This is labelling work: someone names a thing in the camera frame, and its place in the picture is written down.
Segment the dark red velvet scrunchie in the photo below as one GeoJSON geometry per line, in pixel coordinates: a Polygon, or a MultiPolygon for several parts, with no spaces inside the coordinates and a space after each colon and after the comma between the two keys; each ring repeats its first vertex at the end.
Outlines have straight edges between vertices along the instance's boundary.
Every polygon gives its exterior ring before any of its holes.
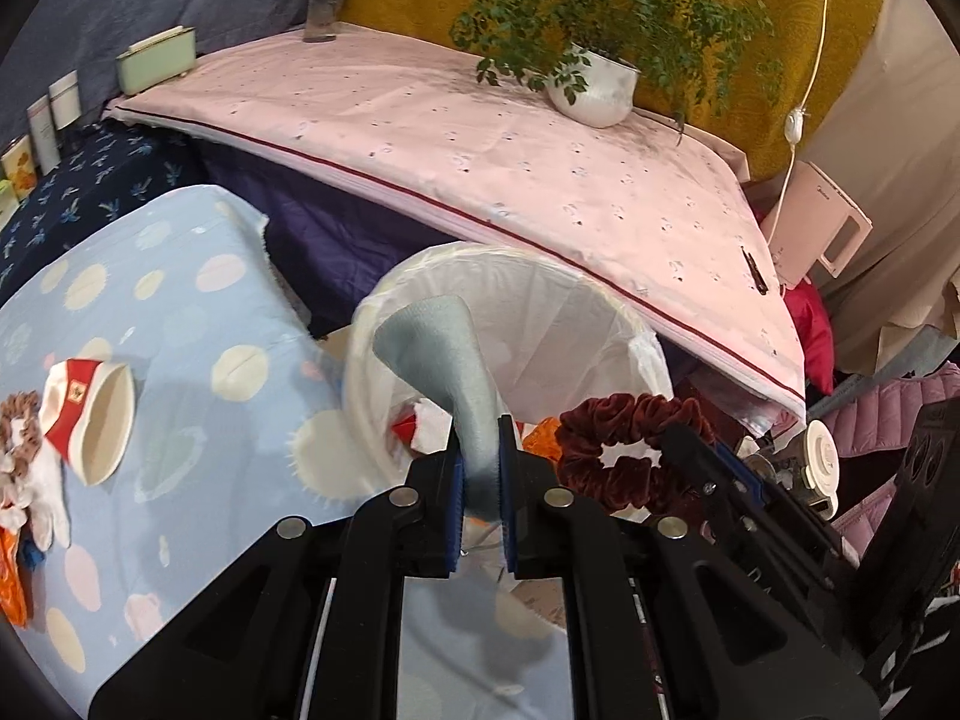
{"type": "Polygon", "coordinates": [[[708,444],[715,429],[693,398],[613,394],[588,398],[560,415],[555,440],[558,481],[607,512],[647,509],[665,515],[693,499],[661,465],[662,436],[674,424],[692,427],[708,444]]]}

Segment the red white paper cup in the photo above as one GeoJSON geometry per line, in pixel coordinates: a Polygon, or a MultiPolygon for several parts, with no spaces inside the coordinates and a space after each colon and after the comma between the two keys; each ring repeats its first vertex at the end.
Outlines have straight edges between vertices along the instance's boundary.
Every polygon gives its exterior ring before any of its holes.
{"type": "Polygon", "coordinates": [[[446,449],[452,418],[429,398],[404,403],[391,424],[392,435],[410,454],[430,455],[446,449]]]}
{"type": "Polygon", "coordinates": [[[125,364],[56,362],[44,383],[39,424],[80,483],[99,486],[124,458],[135,418],[135,382],[125,364]]]}

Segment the grey cloth pouch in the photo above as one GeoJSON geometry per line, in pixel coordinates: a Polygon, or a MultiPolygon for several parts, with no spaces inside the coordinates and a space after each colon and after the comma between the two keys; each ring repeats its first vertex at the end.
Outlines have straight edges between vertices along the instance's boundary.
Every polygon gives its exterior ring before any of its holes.
{"type": "Polygon", "coordinates": [[[439,296],[407,305],[376,330],[373,349],[399,379],[451,415],[464,459],[467,512],[498,520],[503,408],[467,304],[439,296]]]}

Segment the white glove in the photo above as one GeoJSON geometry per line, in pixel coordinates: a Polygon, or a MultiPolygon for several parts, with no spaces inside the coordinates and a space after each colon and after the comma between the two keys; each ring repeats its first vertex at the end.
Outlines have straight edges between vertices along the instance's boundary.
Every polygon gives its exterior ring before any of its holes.
{"type": "Polygon", "coordinates": [[[36,455],[21,470],[2,460],[2,528],[16,535],[28,528],[32,543],[47,553],[53,543],[68,548],[70,518],[64,499],[64,464],[43,437],[36,455]]]}

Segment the orange plastic bag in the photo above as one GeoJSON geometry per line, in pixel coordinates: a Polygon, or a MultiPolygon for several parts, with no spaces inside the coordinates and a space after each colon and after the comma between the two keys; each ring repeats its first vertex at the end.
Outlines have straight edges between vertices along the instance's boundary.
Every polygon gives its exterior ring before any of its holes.
{"type": "Polygon", "coordinates": [[[20,577],[18,562],[20,537],[2,528],[0,530],[0,606],[3,616],[12,626],[25,628],[31,611],[26,600],[25,587],[20,577]]]}

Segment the brown scrunchie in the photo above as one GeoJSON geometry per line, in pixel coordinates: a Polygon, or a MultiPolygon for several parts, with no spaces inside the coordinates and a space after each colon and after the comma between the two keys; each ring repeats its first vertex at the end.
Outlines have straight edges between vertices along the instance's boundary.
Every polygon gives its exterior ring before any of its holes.
{"type": "Polygon", "coordinates": [[[43,445],[39,429],[41,395],[36,390],[18,392],[2,401],[2,473],[24,473],[43,445]]]}

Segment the white lined trash bin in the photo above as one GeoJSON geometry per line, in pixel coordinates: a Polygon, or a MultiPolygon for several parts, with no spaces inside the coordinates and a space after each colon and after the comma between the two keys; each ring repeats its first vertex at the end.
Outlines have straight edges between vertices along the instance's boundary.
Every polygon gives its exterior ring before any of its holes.
{"type": "Polygon", "coordinates": [[[412,461],[391,424],[404,403],[427,397],[377,359],[374,333],[397,310],[439,296],[467,304],[503,415],[524,424],[590,397],[672,392],[654,330],[581,271],[519,249],[432,247],[394,266],[358,304],[350,325],[343,414],[387,483],[400,483],[412,461]]]}

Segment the pink quilted jacket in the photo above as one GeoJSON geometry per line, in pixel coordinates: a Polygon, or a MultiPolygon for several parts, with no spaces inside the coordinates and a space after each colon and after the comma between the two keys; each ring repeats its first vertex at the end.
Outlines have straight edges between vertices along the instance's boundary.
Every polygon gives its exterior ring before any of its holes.
{"type": "Polygon", "coordinates": [[[957,395],[958,366],[947,361],[930,376],[872,387],[822,418],[839,456],[839,509],[833,527],[857,554],[866,551],[892,502],[893,478],[919,411],[957,395]]]}

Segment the black hair clip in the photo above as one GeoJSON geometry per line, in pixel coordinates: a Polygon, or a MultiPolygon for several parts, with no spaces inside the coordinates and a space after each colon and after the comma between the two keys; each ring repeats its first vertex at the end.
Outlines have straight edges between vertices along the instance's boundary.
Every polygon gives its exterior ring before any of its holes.
{"type": "Polygon", "coordinates": [[[755,289],[762,296],[766,296],[766,294],[770,293],[770,286],[768,286],[763,273],[761,273],[760,267],[758,266],[754,255],[750,254],[745,247],[742,247],[740,252],[742,252],[743,260],[745,260],[745,265],[747,265],[747,270],[748,273],[750,273],[750,278],[752,278],[752,281],[754,282],[755,289]]]}

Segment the light blue patterned tablecloth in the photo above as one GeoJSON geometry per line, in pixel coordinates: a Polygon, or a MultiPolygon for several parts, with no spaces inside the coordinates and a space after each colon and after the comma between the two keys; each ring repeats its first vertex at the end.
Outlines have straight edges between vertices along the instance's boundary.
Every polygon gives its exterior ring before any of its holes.
{"type": "Polygon", "coordinates": [[[280,518],[331,522],[386,481],[348,431],[342,361],[268,263],[267,221],[216,185],[103,227],[2,310],[2,387],[68,358],[120,362],[132,434],[98,486],[65,476],[71,541],[32,578],[21,642],[57,694],[96,689],[280,518]]]}

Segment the pink bed sheet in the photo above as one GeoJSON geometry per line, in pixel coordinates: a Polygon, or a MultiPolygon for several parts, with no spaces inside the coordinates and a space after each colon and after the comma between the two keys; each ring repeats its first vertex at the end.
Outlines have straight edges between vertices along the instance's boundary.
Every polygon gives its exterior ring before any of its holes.
{"type": "Polygon", "coordinates": [[[106,112],[242,149],[462,241],[550,255],[804,415],[800,341],[740,154],[718,142],[641,112],[586,127],[519,86],[479,85],[470,55],[358,26],[328,43],[285,32],[205,55],[106,112]]]}

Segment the white potted green plant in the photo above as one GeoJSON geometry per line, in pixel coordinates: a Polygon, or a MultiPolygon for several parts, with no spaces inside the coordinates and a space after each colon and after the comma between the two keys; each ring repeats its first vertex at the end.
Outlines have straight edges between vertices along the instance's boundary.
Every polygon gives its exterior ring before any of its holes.
{"type": "Polygon", "coordinates": [[[479,82],[511,78],[576,103],[589,72],[612,60],[635,70],[677,124],[700,110],[724,114],[743,62],[778,96],[775,36],[763,0],[467,0],[449,31],[477,55],[479,82]]]}

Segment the yellow backdrop cloth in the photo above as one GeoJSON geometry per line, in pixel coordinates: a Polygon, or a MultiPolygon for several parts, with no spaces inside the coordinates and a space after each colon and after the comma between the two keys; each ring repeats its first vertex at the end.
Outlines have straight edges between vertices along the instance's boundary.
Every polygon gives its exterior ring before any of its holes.
{"type": "Polygon", "coordinates": [[[477,82],[587,88],[581,50],[636,70],[635,101],[747,154],[788,161],[789,110],[815,130],[866,50],[884,0],[347,0],[348,21],[455,47],[477,82]]]}

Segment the navy floral cloth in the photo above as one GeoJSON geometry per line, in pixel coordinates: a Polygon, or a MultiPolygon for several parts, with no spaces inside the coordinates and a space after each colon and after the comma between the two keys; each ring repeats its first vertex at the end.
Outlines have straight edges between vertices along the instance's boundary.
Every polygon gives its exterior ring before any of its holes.
{"type": "Polygon", "coordinates": [[[164,128],[105,121],[39,182],[2,229],[2,298],[149,200],[208,181],[200,146],[164,128]]]}

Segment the white green small box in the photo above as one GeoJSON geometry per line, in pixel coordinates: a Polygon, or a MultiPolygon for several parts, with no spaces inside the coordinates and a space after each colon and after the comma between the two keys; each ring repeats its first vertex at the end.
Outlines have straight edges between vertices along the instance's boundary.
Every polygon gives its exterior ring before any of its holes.
{"type": "Polygon", "coordinates": [[[0,181],[0,229],[7,226],[18,208],[20,208],[20,200],[14,192],[13,184],[7,179],[2,179],[0,181]]]}

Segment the orange printed small box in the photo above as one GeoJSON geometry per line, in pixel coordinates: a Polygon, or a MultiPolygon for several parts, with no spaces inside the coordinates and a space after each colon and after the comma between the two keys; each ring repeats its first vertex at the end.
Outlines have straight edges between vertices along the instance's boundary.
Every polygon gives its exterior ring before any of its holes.
{"type": "Polygon", "coordinates": [[[37,171],[28,135],[8,144],[2,153],[2,167],[16,198],[27,199],[37,185],[37,171]]]}

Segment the white tall bottle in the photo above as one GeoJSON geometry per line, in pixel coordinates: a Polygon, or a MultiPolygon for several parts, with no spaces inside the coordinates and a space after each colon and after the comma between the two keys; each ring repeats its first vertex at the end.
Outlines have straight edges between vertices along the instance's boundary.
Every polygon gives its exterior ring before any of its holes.
{"type": "Polygon", "coordinates": [[[53,125],[49,98],[43,96],[26,109],[31,130],[32,151],[44,176],[48,176],[60,163],[57,132],[53,125]]]}

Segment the white jar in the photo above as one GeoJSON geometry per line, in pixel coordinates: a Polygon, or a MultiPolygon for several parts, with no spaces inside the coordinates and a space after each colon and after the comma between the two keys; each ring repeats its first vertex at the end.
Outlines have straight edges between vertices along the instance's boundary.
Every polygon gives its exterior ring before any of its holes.
{"type": "Polygon", "coordinates": [[[75,70],[65,73],[49,86],[49,103],[53,123],[59,132],[64,132],[80,120],[83,108],[75,70]]]}

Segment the mint green tissue box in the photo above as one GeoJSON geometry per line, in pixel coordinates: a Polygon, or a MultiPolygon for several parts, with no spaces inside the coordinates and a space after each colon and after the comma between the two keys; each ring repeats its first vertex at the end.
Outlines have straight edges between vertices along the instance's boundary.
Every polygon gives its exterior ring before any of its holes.
{"type": "Polygon", "coordinates": [[[195,29],[174,26],[132,44],[117,57],[119,88],[135,96],[195,67],[195,29]]]}

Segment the blue velvet backdrop cloth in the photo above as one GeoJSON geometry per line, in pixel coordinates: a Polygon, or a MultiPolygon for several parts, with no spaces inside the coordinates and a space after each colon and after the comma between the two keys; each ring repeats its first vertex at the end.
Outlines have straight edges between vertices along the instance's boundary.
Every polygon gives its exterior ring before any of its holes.
{"type": "Polygon", "coordinates": [[[119,94],[117,55],[173,26],[200,54],[285,31],[308,0],[2,0],[2,140],[28,132],[26,109],[71,71],[89,121],[119,94]]]}

